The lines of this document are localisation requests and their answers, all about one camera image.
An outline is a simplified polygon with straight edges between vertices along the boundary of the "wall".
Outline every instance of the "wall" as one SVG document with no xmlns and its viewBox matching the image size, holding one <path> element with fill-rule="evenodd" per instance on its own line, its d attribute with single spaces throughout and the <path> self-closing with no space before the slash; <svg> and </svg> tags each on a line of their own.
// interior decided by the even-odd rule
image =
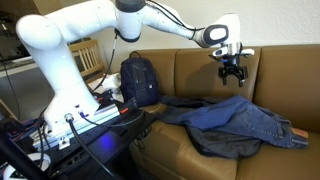
<svg viewBox="0 0 320 180">
<path fill-rule="evenodd" d="M 319 0 L 156 0 L 176 9 L 185 23 L 195 27 L 208 26 L 221 15 L 236 13 L 241 23 L 241 39 L 244 46 L 312 44 L 320 43 Z M 102 51 L 110 61 L 113 29 L 92 35 L 99 40 Z M 129 52 L 136 49 L 198 48 L 193 41 L 144 27 L 141 38 L 134 44 L 117 40 L 112 70 L 120 69 L 120 63 Z"/>
</svg>

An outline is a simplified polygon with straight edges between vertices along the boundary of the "brown couch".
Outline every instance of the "brown couch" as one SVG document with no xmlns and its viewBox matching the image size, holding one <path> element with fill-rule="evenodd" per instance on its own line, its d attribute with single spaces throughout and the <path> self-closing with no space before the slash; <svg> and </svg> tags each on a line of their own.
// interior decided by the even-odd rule
<svg viewBox="0 0 320 180">
<path fill-rule="evenodd" d="M 155 121 L 143 140 L 131 145 L 135 162 L 159 179 L 313 180 L 320 179 L 320 45 L 251 47 L 255 55 L 241 58 L 249 77 L 243 87 L 228 76 L 223 86 L 213 49 L 140 50 L 157 72 L 161 94 L 176 97 L 230 97 L 240 94 L 308 131 L 307 149 L 262 145 L 239 160 L 206 157 L 191 144 L 185 128 Z M 163 111 L 165 105 L 146 107 Z"/>
</svg>

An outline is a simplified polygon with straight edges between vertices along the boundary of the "cable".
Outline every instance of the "cable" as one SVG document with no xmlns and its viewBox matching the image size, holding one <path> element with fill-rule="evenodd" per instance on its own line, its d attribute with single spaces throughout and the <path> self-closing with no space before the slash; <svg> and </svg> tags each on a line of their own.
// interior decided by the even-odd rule
<svg viewBox="0 0 320 180">
<path fill-rule="evenodd" d="M 161 103 L 159 103 L 159 105 L 156 109 L 150 110 L 150 111 L 148 111 L 148 113 L 154 113 L 154 112 L 158 111 L 160 108 L 161 108 Z"/>
<path fill-rule="evenodd" d="M 0 62 L 3 64 L 3 67 L 4 67 L 4 70 L 5 70 L 5 72 L 6 72 L 6 76 L 7 76 L 8 82 L 9 82 L 9 84 L 10 84 L 10 87 L 11 87 L 12 92 L 13 92 L 14 99 L 15 99 L 16 104 L 17 104 L 17 108 L 18 108 L 18 117 L 17 117 L 17 118 L 18 118 L 18 120 L 19 120 L 19 119 L 20 119 L 20 116 L 21 116 L 20 103 L 19 103 L 19 101 L 18 101 L 16 91 L 14 90 L 13 85 L 12 85 L 12 83 L 11 83 L 11 80 L 10 80 L 10 77 L 9 77 L 9 73 L 8 73 L 8 69 L 7 69 L 7 66 L 6 66 L 6 63 L 4 63 L 4 62 L 2 62 L 2 61 L 0 61 Z"/>
<path fill-rule="evenodd" d="M 51 146 L 50 146 L 50 143 L 47 139 L 47 136 L 45 135 L 45 127 L 46 127 L 47 123 L 44 122 L 43 124 L 43 128 L 42 128 L 42 133 L 43 133 L 43 136 L 44 136 L 44 140 L 46 141 L 46 144 L 48 146 L 48 150 L 49 150 L 49 155 L 50 155 L 50 158 L 51 158 L 51 163 L 49 164 L 49 168 L 48 168 L 48 176 L 50 176 L 50 173 L 51 173 L 51 169 L 52 169 L 52 166 L 54 164 L 54 160 L 53 160 L 53 156 L 52 156 L 52 149 L 51 149 Z"/>
<path fill-rule="evenodd" d="M 118 179 L 115 174 L 113 174 L 109 169 L 90 151 L 90 149 L 81 141 L 77 130 L 73 125 L 73 118 L 67 117 L 66 121 L 69 123 L 72 133 L 74 137 L 77 139 L 82 148 L 90 155 L 92 159 L 94 159 L 100 166 L 103 168 L 113 179 Z"/>
<path fill-rule="evenodd" d="M 144 115 L 144 111 L 142 111 L 138 117 L 136 117 L 135 119 L 133 119 L 133 120 L 131 120 L 131 121 L 128 121 L 128 122 L 125 122 L 125 123 L 121 123 L 121 124 L 105 125 L 105 124 L 98 124 L 98 123 L 92 122 L 92 121 L 90 121 L 89 119 L 87 119 L 83 114 L 80 113 L 80 116 L 81 116 L 85 121 L 87 121 L 88 123 L 94 124 L 94 125 L 96 125 L 96 126 L 104 126 L 104 127 L 120 127 L 120 126 L 128 125 L 128 124 L 131 124 L 131 123 L 135 122 L 136 120 L 140 119 L 140 117 L 141 117 L 142 115 Z"/>
<path fill-rule="evenodd" d="M 37 121 L 33 122 L 31 125 L 25 124 L 25 123 L 22 123 L 22 124 L 26 128 L 26 132 L 11 135 L 10 138 L 13 139 L 13 141 L 19 141 L 19 140 L 22 140 L 22 139 L 28 137 L 30 134 L 32 134 L 38 128 L 38 122 Z"/>
<path fill-rule="evenodd" d="M 154 6 L 156 9 L 158 9 L 160 12 L 162 12 L 167 18 L 169 18 L 172 22 L 176 23 L 176 24 L 179 25 L 179 26 L 182 26 L 182 27 L 184 27 L 184 28 L 186 28 L 186 29 L 188 29 L 188 30 L 194 31 L 194 32 L 204 29 L 204 28 L 200 28 L 200 29 L 197 29 L 197 28 L 194 28 L 194 29 L 188 28 L 179 18 L 177 18 L 174 14 L 172 14 L 172 12 L 170 12 L 169 10 L 167 10 L 167 9 L 166 9 L 165 7 L 163 7 L 161 4 L 159 4 L 159 3 L 157 3 L 157 2 L 154 2 L 154 1 L 152 1 L 152 0 L 147 0 L 147 1 L 149 1 L 149 2 L 151 2 L 151 3 L 153 3 L 153 4 L 155 4 L 155 5 L 157 5 L 157 6 L 159 6 L 159 7 L 161 7 L 163 10 L 165 10 L 167 13 L 169 13 L 174 19 L 176 19 L 176 21 L 175 21 L 174 19 L 172 19 L 170 16 L 168 16 L 168 14 L 166 14 L 165 12 L 163 12 L 160 8 L 158 8 L 157 6 Z"/>
<path fill-rule="evenodd" d="M 40 153 L 41 153 L 41 156 L 40 156 L 40 164 L 39 164 L 39 167 L 41 168 L 42 167 L 42 161 L 43 161 L 43 156 L 44 156 L 44 147 L 43 147 L 43 142 L 42 142 L 42 135 L 41 135 L 41 131 L 40 131 L 40 128 L 41 128 L 41 117 L 44 113 L 44 111 L 47 109 L 44 108 L 41 113 L 39 114 L 39 118 L 38 118 L 38 134 L 39 134 L 39 138 L 40 138 Z"/>
<path fill-rule="evenodd" d="M 113 57 L 114 57 L 114 54 L 115 54 L 115 51 L 116 51 L 117 37 L 118 37 L 118 34 L 116 34 L 116 36 L 114 37 L 114 43 L 113 43 L 113 49 L 112 49 L 112 54 L 111 54 L 111 60 L 110 60 L 109 67 L 108 67 L 106 73 L 103 75 L 102 80 L 101 80 L 101 81 L 99 82 L 99 84 L 92 90 L 92 92 L 95 92 L 95 91 L 102 85 L 102 83 L 104 82 L 104 80 L 106 79 L 107 75 L 108 75 L 109 72 L 110 72 L 111 65 L 112 65 L 112 61 L 113 61 Z"/>
</svg>

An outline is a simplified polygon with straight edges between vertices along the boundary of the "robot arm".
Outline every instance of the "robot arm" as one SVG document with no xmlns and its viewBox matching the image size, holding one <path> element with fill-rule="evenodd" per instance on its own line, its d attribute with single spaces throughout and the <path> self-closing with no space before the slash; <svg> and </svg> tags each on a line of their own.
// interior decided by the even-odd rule
<svg viewBox="0 0 320 180">
<path fill-rule="evenodd" d="M 79 114 L 93 117 L 99 107 L 83 82 L 67 43 L 105 28 L 114 28 L 123 40 L 135 42 L 143 25 L 188 38 L 204 48 L 221 44 L 213 56 L 241 53 L 240 25 L 235 14 L 224 15 L 199 30 L 183 23 L 174 9 L 148 0 L 116 0 L 115 4 L 91 0 L 45 16 L 25 16 L 17 23 L 17 34 L 55 92 L 44 113 L 49 136 L 59 137 L 69 129 L 67 114 L 81 121 Z"/>
</svg>

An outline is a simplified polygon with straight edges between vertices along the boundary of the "chair back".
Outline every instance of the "chair back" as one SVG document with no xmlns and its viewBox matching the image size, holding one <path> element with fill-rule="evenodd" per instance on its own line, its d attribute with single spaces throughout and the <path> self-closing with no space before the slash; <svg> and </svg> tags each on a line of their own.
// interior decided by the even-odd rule
<svg viewBox="0 0 320 180">
<path fill-rule="evenodd" d="M 69 49 L 86 84 L 103 76 L 105 67 L 97 40 L 71 44 Z"/>
</svg>

